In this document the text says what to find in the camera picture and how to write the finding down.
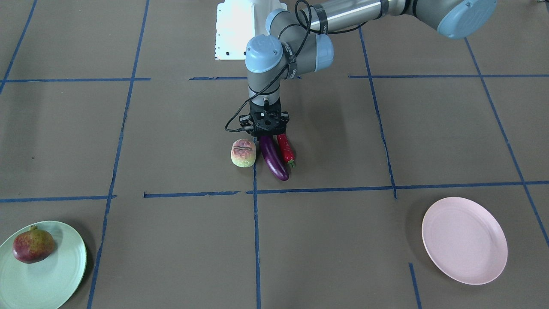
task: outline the blue tape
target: blue tape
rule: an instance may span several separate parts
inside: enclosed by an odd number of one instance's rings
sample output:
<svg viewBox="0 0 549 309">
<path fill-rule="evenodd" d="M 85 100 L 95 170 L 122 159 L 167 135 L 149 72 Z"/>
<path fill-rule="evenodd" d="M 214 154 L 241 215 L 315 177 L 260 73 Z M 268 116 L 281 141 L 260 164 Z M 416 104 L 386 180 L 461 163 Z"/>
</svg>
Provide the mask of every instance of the blue tape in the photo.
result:
<svg viewBox="0 0 549 309">
<path fill-rule="evenodd" d="M 549 185 L 548 180 L 543 181 L 526 181 L 527 185 Z M 444 189 L 444 188 L 460 188 L 460 187 L 499 187 L 499 186 L 522 186 L 521 181 L 509 181 L 500 183 L 471 183 L 471 184 L 431 184 L 431 185 L 401 185 L 395 186 L 397 190 L 410 189 Z M 257 194 L 283 194 L 283 193 L 311 193 L 311 192 L 348 192 L 348 191 L 383 191 L 392 190 L 392 186 L 369 186 L 369 187 L 327 187 L 327 188 L 311 188 L 311 189 L 275 189 L 275 190 L 258 190 Z M 246 191 L 246 194 L 253 194 L 254 191 Z"/>
<path fill-rule="evenodd" d="M 410 275 L 412 276 L 413 290 L 414 290 L 414 293 L 416 293 L 417 309 L 422 309 L 421 299 L 419 298 L 419 290 L 417 288 L 416 273 L 413 270 L 413 264 L 412 263 L 408 263 L 408 266 L 410 267 Z"/>
<path fill-rule="evenodd" d="M 109 215 L 110 204 L 111 204 L 111 201 L 112 201 L 113 191 L 114 191 L 114 184 L 116 182 L 116 172 L 118 170 L 118 162 L 120 160 L 120 152 L 122 150 L 122 142 L 124 140 L 124 126 L 126 124 L 126 118 L 128 116 L 128 109 L 130 107 L 130 100 L 131 100 L 132 91 L 133 91 L 133 83 L 134 83 L 135 78 L 136 78 L 137 63 L 139 61 L 139 53 L 141 51 L 141 43 L 143 41 L 143 33 L 145 32 L 145 22 L 147 21 L 147 12 L 149 10 L 149 2 L 150 2 L 150 0 L 147 0 L 147 2 L 145 4 L 145 12 L 143 13 L 143 22 L 141 23 L 141 32 L 139 33 L 139 41 L 137 43 L 135 61 L 133 62 L 132 77 L 131 77 L 131 80 L 130 80 L 130 87 L 128 89 L 128 96 L 127 96 L 127 99 L 126 99 L 126 106 L 124 108 L 124 116 L 122 118 L 122 127 L 120 129 L 120 135 L 119 135 L 119 138 L 118 138 L 118 147 L 116 149 L 116 157 L 115 157 L 115 160 L 114 160 L 113 179 L 110 183 L 109 195 L 107 197 L 107 205 L 105 207 L 105 215 L 103 217 L 103 231 L 102 231 L 102 234 L 101 234 L 101 244 L 99 245 L 99 250 L 97 251 L 97 257 L 96 257 L 96 264 L 93 268 L 92 286 L 89 290 L 89 298 L 88 298 L 87 309 L 92 308 L 93 294 L 94 294 L 95 289 L 96 289 L 97 274 L 99 272 L 99 263 L 101 262 L 101 254 L 103 253 L 103 244 L 105 242 L 105 231 L 107 230 L 107 217 Z"/>
<path fill-rule="evenodd" d="M 79 81 L 131 81 L 131 78 L 63 78 L 63 79 L 8 79 L 6 82 L 79 82 Z M 151 78 L 134 78 L 133 80 L 151 80 Z"/>
<path fill-rule="evenodd" d="M 241 80 L 241 79 L 248 79 L 248 78 L 245 76 L 218 76 L 218 77 L 199 76 L 199 77 L 189 78 L 189 80 Z"/>
<path fill-rule="evenodd" d="M 351 79 L 367 79 L 368 75 L 347 75 Z M 478 78 L 478 74 L 450 74 L 450 75 L 372 75 L 372 78 Z M 485 78 L 547 78 L 549 74 L 489 74 L 481 75 Z"/>
<path fill-rule="evenodd" d="M 106 199 L 107 199 L 107 195 L 61 196 L 61 197 L 23 197 L 23 198 L 0 198 L 0 203 L 82 201 L 82 200 L 106 200 Z"/>
<path fill-rule="evenodd" d="M 13 62 L 15 61 L 15 57 L 17 56 L 17 53 L 19 52 L 19 47 L 21 47 L 21 43 L 23 42 L 23 38 L 25 37 L 25 33 L 27 33 L 27 29 L 29 28 L 29 24 L 31 22 L 32 15 L 34 14 L 34 9 L 36 8 L 36 2 L 37 0 L 34 0 L 32 3 L 32 8 L 29 13 L 29 18 L 27 18 L 27 22 L 25 23 L 25 27 L 23 28 L 23 32 L 21 33 L 21 36 L 19 37 L 19 42 L 17 42 L 17 46 L 15 46 L 15 51 L 13 52 L 12 59 L 9 61 L 8 69 L 5 71 L 4 79 L 2 80 L 2 83 L 0 84 L 0 95 L 2 94 L 2 91 L 4 90 L 4 85 L 6 83 L 6 80 L 8 80 L 9 73 L 12 70 Z"/>
<path fill-rule="evenodd" d="M 218 191 L 218 192 L 187 192 L 187 193 L 160 193 L 160 194 L 143 194 L 144 198 L 157 197 L 187 197 L 187 196 L 216 196 L 216 195 L 235 195 L 240 191 Z"/>
<path fill-rule="evenodd" d="M 497 186 L 522 186 L 520 181 L 512 181 L 508 183 L 474 183 L 474 184 L 440 184 L 440 185 L 409 185 L 396 186 L 397 189 L 442 189 L 456 187 L 497 187 Z"/>
<path fill-rule="evenodd" d="M 477 69 L 477 72 L 480 76 L 480 80 L 482 81 L 482 85 L 484 87 L 484 91 L 486 92 L 486 96 L 488 97 L 488 101 L 490 102 L 490 106 L 492 108 L 492 112 L 494 113 L 494 117 L 497 120 L 497 125 L 500 127 L 501 134 L 503 135 L 503 139 L 505 139 L 505 144 L 507 144 L 507 148 L 509 149 L 509 153 L 511 154 L 511 158 L 513 159 L 513 163 L 515 165 L 515 168 L 517 169 L 517 173 L 520 177 L 520 181 L 522 182 L 522 185 L 524 186 L 524 191 L 526 192 L 526 196 L 528 197 L 528 201 L 530 201 L 530 205 L 532 207 L 532 210 L 534 211 L 534 215 L 536 217 L 537 223 L 540 226 L 541 233 L 543 234 L 545 238 L 545 242 L 547 246 L 549 247 L 549 237 L 547 236 L 547 231 L 545 230 L 544 224 L 541 221 L 540 215 L 537 212 L 536 205 L 534 204 L 534 200 L 532 199 L 532 196 L 530 195 L 530 190 L 528 190 L 528 186 L 526 184 L 526 181 L 524 181 L 524 177 L 522 175 L 522 172 L 520 171 L 520 167 L 518 165 L 517 158 L 514 155 L 513 148 L 511 147 L 511 143 L 509 142 L 509 138 L 507 138 L 507 134 L 505 133 L 505 129 L 503 128 L 503 125 L 501 124 L 500 116 L 497 114 L 496 106 L 494 105 L 494 101 L 492 100 L 492 96 L 490 95 L 490 91 L 488 90 L 488 87 L 486 85 L 486 82 L 484 81 L 484 77 L 482 77 L 482 73 L 480 72 L 479 65 L 477 63 L 477 59 L 475 58 L 475 55 L 473 53 L 473 49 L 471 48 L 471 45 L 469 44 L 469 41 L 467 38 L 464 39 L 465 43 L 467 44 L 467 48 L 469 49 L 469 53 L 471 54 L 471 58 L 473 58 L 473 63 L 475 64 L 475 68 Z"/>
<path fill-rule="evenodd" d="M 254 235 L 255 235 L 255 292 L 256 292 L 256 302 L 257 309 L 261 309 L 261 275 L 260 275 L 260 260 L 259 260 L 259 220 L 257 217 L 258 208 L 257 208 L 257 170 L 256 170 L 257 161 L 254 163 Z"/>
<path fill-rule="evenodd" d="M 360 42 L 362 44 L 362 52 L 364 53 L 364 61 L 366 62 L 366 70 L 368 71 L 368 80 L 370 81 L 370 89 L 372 90 L 372 97 L 374 100 L 374 107 L 376 108 L 376 116 L 379 123 L 379 132 L 381 133 L 381 140 L 383 141 L 383 147 L 385 148 L 385 155 L 387 157 L 387 166 L 389 167 L 389 176 L 391 177 L 391 186 L 393 186 L 393 194 L 396 196 L 395 178 L 393 176 L 393 169 L 391 167 L 391 159 L 389 157 L 389 149 L 387 148 L 387 141 L 385 140 L 385 133 L 383 132 L 383 124 L 381 122 L 381 115 L 379 114 L 379 106 L 377 103 L 376 89 L 374 88 L 374 81 L 372 79 L 372 72 L 370 71 L 370 64 L 368 61 L 368 53 L 366 52 L 366 44 L 364 43 L 364 37 L 362 36 L 362 29 L 358 29 L 358 35 L 360 36 Z"/>
<path fill-rule="evenodd" d="M 280 194 L 280 193 L 312 193 L 312 192 L 346 192 L 346 191 L 381 191 L 392 190 L 392 186 L 371 186 L 371 187 L 328 187 L 312 189 L 278 189 L 258 190 L 258 194 Z M 246 194 L 253 194 L 254 191 L 246 191 Z"/>
</svg>

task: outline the eggplant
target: eggplant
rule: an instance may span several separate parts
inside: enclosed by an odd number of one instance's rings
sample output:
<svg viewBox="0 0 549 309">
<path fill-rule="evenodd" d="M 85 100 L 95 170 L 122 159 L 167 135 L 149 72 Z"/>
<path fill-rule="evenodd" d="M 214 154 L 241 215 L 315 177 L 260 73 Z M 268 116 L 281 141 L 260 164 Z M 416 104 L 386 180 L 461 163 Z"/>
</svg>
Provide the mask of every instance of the eggplant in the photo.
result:
<svg viewBox="0 0 549 309">
<path fill-rule="evenodd" d="M 265 159 L 267 166 L 271 170 L 271 173 L 273 173 L 276 178 L 282 181 L 288 180 L 288 178 L 290 177 L 288 175 L 288 170 L 286 170 L 286 166 L 278 155 L 277 147 L 275 145 L 275 142 L 273 141 L 273 137 L 269 135 L 260 136 L 259 147 L 261 148 L 261 153 L 263 154 L 263 158 Z"/>
</svg>

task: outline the light blue joint cap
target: light blue joint cap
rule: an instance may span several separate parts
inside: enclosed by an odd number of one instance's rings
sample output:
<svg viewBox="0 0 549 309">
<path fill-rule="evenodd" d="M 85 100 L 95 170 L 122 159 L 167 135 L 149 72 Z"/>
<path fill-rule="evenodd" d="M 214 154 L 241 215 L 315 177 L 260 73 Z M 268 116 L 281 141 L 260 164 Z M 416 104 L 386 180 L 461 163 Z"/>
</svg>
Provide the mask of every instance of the light blue joint cap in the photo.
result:
<svg viewBox="0 0 549 309">
<path fill-rule="evenodd" d="M 272 35 L 253 37 L 246 46 L 246 68 L 263 73 L 274 68 L 282 59 L 282 44 Z"/>
<path fill-rule="evenodd" d="M 496 5 L 497 0 L 464 0 L 444 16 L 437 31 L 452 39 L 469 36 L 488 21 Z"/>
<path fill-rule="evenodd" d="M 272 24 L 273 20 L 275 20 L 276 15 L 278 15 L 278 13 L 284 12 L 284 11 L 286 11 L 286 10 L 285 9 L 276 9 L 276 10 L 269 13 L 269 15 L 267 16 L 267 20 L 265 20 L 265 29 L 267 29 L 268 34 L 271 34 L 271 24 Z"/>
<path fill-rule="evenodd" d="M 332 40 L 325 34 L 316 36 L 316 67 L 315 71 L 325 69 L 334 61 L 334 46 Z"/>
</svg>

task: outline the black cable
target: black cable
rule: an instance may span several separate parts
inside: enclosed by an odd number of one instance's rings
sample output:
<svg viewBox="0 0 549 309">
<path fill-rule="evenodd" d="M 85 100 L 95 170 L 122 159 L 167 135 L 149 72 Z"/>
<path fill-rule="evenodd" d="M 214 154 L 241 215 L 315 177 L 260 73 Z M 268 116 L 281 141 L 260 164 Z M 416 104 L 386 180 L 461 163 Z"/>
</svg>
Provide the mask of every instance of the black cable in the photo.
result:
<svg viewBox="0 0 549 309">
<path fill-rule="evenodd" d="M 297 18 L 298 22 L 299 22 L 299 25 L 301 25 L 303 28 L 307 28 L 306 25 L 303 24 L 303 22 L 301 21 L 301 19 L 299 19 L 299 16 L 298 16 L 298 13 L 297 13 L 297 8 L 295 9 L 296 12 L 295 12 L 295 18 Z M 309 18 L 307 18 L 307 16 L 305 15 L 305 12 L 303 12 L 303 17 L 305 18 L 305 20 L 307 21 L 307 24 L 309 25 L 309 29 L 310 29 L 310 25 L 311 25 L 311 12 L 310 12 L 310 9 L 309 9 Z M 328 34 L 342 34 L 342 33 L 347 33 L 347 32 L 351 32 L 351 31 L 355 31 L 357 30 L 358 28 L 364 26 L 366 24 L 366 21 L 352 29 L 347 29 L 347 30 L 340 30 L 340 31 L 334 31 L 334 32 L 328 32 Z M 315 33 L 315 34 L 322 34 L 320 31 L 318 30 L 313 30 L 311 29 L 310 32 L 312 33 Z"/>
<path fill-rule="evenodd" d="M 280 70 L 280 72 L 278 72 L 278 74 L 276 75 L 275 78 L 273 78 L 273 80 L 271 80 L 271 82 L 265 87 L 263 88 L 263 90 L 261 90 L 260 92 L 254 94 L 251 98 L 247 99 L 246 101 L 244 101 L 244 103 L 242 104 L 242 106 L 240 106 L 240 108 L 238 109 L 238 111 L 236 112 L 236 114 L 234 114 L 233 117 L 231 117 L 229 119 L 229 121 L 227 122 L 227 124 L 225 125 L 225 131 L 229 131 L 229 132 L 242 132 L 244 131 L 244 128 L 238 128 L 238 129 L 229 129 L 229 125 L 230 123 L 238 116 L 238 114 L 240 113 L 240 111 L 242 111 L 242 109 L 244 108 L 244 106 L 246 106 L 246 103 L 248 102 L 251 102 L 253 99 L 257 98 L 260 94 L 262 94 L 263 92 L 267 91 L 267 89 L 269 89 L 277 80 L 278 78 L 282 75 L 282 73 L 284 73 L 284 71 L 288 68 L 288 65 L 286 64 L 282 70 Z"/>
<path fill-rule="evenodd" d="M 295 56 L 297 57 L 299 55 L 299 53 L 301 52 L 301 49 L 303 48 L 303 46 L 305 45 L 305 41 L 307 41 L 307 38 L 308 36 L 311 34 L 311 19 L 312 19 L 312 11 L 311 11 L 311 5 L 306 1 L 306 0 L 298 0 L 295 4 L 295 11 L 297 12 L 298 10 L 298 4 L 299 3 L 305 3 L 305 5 L 307 6 L 307 9 L 309 10 L 309 18 L 307 19 L 307 32 L 305 33 L 305 36 L 303 37 L 303 41 L 301 42 L 301 45 L 299 46 L 299 49 L 298 51 L 295 52 Z M 273 78 L 273 80 L 271 80 L 271 82 L 265 87 L 263 88 L 263 90 L 261 90 L 260 92 L 254 94 L 251 98 L 247 99 L 246 101 L 244 101 L 244 103 L 242 104 L 242 106 L 240 106 L 240 108 L 238 109 L 238 111 L 236 112 L 236 114 L 234 114 L 233 117 L 231 117 L 229 119 L 229 121 L 227 122 L 227 124 L 225 125 L 225 131 L 228 131 L 228 132 L 242 132 L 244 131 L 244 128 L 238 128 L 238 129 L 229 129 L 229 125 L 231 124 L 231 122 L 238 116 L 238 114 L 240 113 L 240 111 L 242 111 L 242 109 L 244 108 L 244 106 L 246 106 L 246 103 L 248 102 L 252 102 L 253 99 L 257 98 L 259 95 L 262 95 L 264 94 L 265 91 L 267 91 L 267 89 L 269 89 L 277 80 L 278 78 L 284 73 L 285 70 L 287 70 L 289 67 L 288 64 L 286 64 L 282 70 L 280 70 L 280 72 L 278 72 L 278 74 L 276 75 L 275 78 Z"/>
<path fill-rule="evenodd" d="M 309 18 L 307 19 L 307 32 L 305 33 L 305 36 L 303 37 L 303 41 L 301 42 L 301 45 L 299 46 L 298 51 L 295 52 L 296 57 L 299 55 L 299 53 L 301 52 L 301 49 L 305 45 L 305 41 L 307 41 L 307 38 L 308 38 L 309 34 L 311 34 L 311 20 L 312 20 L 311 5 L 306 0 L 298 0 L 297 2 L 295 2 L 295 7 L 294 7 L 295 17 L 299 21 L 298 5 L 299 5 L 299 3 L 302 3 L 302 2 L 307 6 L 307 10 L 309 10 Z"/>
</svg>

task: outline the red chili pepper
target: red chili pepper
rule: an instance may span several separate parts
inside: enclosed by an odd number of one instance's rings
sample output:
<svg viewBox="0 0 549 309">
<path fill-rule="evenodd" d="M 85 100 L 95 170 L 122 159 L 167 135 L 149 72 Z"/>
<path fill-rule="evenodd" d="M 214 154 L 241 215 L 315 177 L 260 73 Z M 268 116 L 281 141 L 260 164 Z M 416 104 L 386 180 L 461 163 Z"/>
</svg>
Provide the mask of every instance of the red chili pepper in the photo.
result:
<svg viewBox="0 0 549 309">
<path fill-rule="evenodd" d="M 276 139 L 278 141 L 278 147 L 280 147 L 280 151 L 282 152 L 282 157 L 284 158 L 284 162 L 286 162 L 287 164 L 290 164 L 291 167 L 295 167 L 294 152 L 290 147 L 290 143 L 288 142 L 288 137 L 286 136 L 286 133 L 278 134 L 276 136 Z"/>
</svg>

